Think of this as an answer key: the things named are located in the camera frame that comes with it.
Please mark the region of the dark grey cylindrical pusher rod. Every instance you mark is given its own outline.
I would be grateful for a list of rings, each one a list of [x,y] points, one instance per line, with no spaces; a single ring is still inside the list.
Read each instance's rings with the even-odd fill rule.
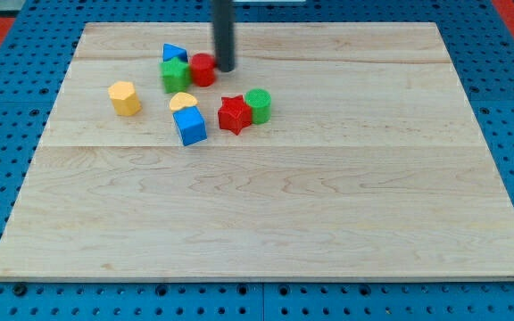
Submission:
[[[235,11],[232,0],[211,1],[211,23],[217,67],[221,72],[233,71],[235,57]]]

